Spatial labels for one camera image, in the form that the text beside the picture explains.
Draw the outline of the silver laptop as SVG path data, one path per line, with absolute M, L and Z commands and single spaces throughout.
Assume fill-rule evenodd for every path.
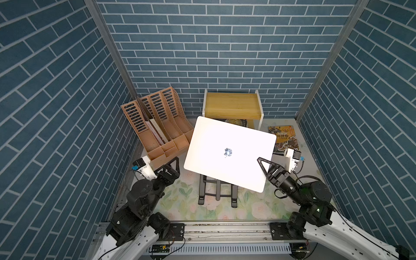
M 266 177 L 258 158 L 270 160 L 276 136 L 198 117 L 184 169 L 262 193 Z

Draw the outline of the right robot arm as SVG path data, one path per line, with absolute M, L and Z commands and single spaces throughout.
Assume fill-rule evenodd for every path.
M 264 158 L 258 163 L 266 179 L 282 198 L 300 208 L 286 224 L 293 239 L 314 241 L 350 260 L 408 260 L 410 252 L 401 245 L 383 242 L 358 227 L 331 204 L 332 194 L 319 178 L 299 184 L 281 165 Z

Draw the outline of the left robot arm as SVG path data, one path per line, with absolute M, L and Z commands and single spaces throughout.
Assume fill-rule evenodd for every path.
M 180 177 L 178 157 L 154 170 L 144 156 L 133 162 L 130 171 L 136 181 L 126 204 L 110 220 L 94 260 L 137 260 L 145 252 L 153 260 L 162 260 L 176 240 L 184 239 L 171 228 L 167 217 L 154 212 L 165 189 Z

